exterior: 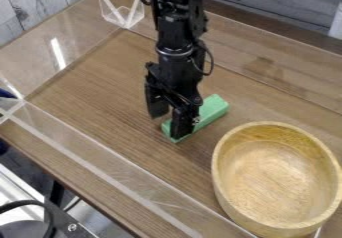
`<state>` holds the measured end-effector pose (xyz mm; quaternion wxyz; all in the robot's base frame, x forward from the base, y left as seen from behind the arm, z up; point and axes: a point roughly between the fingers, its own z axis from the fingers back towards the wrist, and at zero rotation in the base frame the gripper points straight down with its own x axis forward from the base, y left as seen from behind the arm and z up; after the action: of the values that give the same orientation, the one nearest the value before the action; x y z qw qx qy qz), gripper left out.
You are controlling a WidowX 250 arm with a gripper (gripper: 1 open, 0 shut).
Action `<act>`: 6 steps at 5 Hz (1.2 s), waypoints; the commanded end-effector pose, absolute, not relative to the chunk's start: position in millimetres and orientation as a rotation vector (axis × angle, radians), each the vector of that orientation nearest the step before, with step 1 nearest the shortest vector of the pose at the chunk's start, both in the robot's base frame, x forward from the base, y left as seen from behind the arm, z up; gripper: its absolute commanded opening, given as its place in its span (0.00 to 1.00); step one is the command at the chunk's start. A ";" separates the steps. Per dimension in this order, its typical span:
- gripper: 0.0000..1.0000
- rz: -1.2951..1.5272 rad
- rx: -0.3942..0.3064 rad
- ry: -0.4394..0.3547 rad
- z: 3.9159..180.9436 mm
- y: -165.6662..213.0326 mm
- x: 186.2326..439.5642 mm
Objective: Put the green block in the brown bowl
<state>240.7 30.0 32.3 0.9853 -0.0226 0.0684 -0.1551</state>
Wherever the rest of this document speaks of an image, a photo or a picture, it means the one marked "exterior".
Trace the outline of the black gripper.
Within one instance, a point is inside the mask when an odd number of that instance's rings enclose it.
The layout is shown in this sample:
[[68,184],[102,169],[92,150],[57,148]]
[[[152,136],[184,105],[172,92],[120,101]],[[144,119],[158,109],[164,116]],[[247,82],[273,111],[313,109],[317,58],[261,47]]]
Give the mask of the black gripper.
[[152,119],[164,116],[172,110],[170,131],[173,139],[192,133],[198,123],[198,107],[202,99],[197,84],[205,76],[202,48],[190,48],[184,52],[156,49],[157,62],[146,62],[144,84],[145,104]]

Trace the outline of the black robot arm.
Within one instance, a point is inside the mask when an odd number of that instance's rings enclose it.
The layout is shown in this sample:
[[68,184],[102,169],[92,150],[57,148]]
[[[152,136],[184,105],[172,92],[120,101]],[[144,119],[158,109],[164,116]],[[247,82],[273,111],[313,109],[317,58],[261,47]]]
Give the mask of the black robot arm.
[[150,7],[157,61],[145,64],[145,103],[149,116],[170,114],[169,136],[193,132],[202,99],[197,84],[210,74],[204,64],[212,55],[201,40],[206,32],[202,0],[140,0]]

